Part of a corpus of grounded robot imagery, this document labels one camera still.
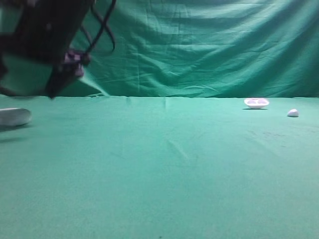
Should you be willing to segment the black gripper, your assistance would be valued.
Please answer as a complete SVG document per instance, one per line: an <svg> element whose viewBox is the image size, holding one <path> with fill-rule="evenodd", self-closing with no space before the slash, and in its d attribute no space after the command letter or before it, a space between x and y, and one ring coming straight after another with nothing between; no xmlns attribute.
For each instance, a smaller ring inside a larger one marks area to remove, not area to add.
<svg viewBox="0 0 319 239"><path fill-rule="evenodd" d="M93 5L92 0L2 0L5 10L19 12L12 33L0 35L0 55L10 54L52 67L44 93L55 98L83 76L89 51L70 47Z"/></svg>

